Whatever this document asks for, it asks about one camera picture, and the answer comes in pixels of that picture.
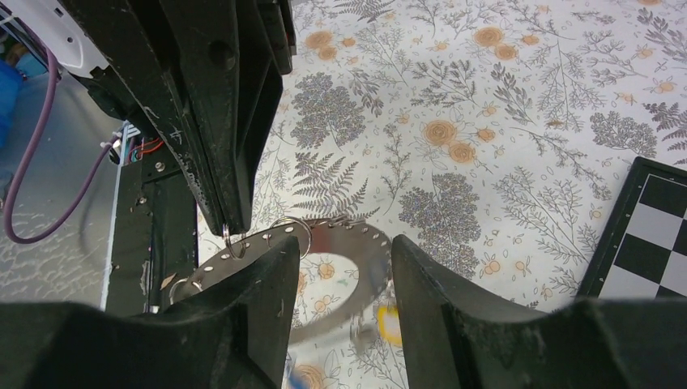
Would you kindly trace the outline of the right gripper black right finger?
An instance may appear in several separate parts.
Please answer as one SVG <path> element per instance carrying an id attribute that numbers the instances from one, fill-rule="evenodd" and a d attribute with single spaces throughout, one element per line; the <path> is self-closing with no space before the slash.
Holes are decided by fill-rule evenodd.
<path id="1" fill-rule="evenodd" d="M 521 306 L 442 266 L 409 238 L 391 248 L 412 388 L 683 388 L 686 301 L 582 299 Z"/>

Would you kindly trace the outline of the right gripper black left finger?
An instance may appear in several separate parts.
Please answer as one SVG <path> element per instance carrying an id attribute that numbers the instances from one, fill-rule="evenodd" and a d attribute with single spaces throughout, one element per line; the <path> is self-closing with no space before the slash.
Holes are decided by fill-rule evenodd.
<path id="1" fill-rule="evenodd" d="M 4 388 L 278 388 L 299 272 L 297 239 L 158 314 L 73 302 L 1 306 Z"/>

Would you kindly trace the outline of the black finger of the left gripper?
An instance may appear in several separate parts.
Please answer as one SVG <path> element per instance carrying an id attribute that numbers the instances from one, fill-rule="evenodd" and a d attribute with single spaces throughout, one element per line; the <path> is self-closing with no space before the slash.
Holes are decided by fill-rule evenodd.
<path id="1" fill-rule="evenodd" d="M 233 1 L 66 1 L 67 13 L 179 163 L 214 234 L 231 221 L 225 192 L 237 119 Z"/>
<path id="2" fill-rule="evenodd" d="M 250 229 L 254 181 L 283 91 L 292 70 L 290 1 L 237 1 L 239 97 L 237 106 L 236 231 Z"/>

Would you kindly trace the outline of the yellow key tag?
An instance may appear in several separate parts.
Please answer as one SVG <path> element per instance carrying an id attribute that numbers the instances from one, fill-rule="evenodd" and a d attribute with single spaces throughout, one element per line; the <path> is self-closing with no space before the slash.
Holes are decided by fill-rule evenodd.
<path id="1" fill-rule="evenodd" d="M 397 306 L 379 306 L 377 309 L 378 332 L 383 340 L 395 347 L 403 345 Z"/>

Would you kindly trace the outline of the large grey metal keyring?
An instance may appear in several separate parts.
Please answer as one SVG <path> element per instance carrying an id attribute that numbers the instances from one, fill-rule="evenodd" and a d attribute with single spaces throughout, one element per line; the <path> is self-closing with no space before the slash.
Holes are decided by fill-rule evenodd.
<path id="1" fill-rule="evenodd" d="M 288 237 L 297 239 L 301 255 L 290 344 L 323 336 L 361 319 L 390 284 L 391 243 L 380 229 L 347 216 L 311 220 L 285 216 L 270 228 L 218 251 L 192 275 L 172 283 L 170 302 L 237 274 Z"/>

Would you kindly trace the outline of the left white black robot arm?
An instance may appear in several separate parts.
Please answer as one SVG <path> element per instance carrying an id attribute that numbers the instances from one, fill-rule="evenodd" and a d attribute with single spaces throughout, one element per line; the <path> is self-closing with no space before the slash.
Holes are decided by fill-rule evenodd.
<path id="1" fill-rule="evenodd" d="M 296 52 L 287 1 L 7 1 L 109 116 L 159 137 L 215 235 L 250 229 Z"/>

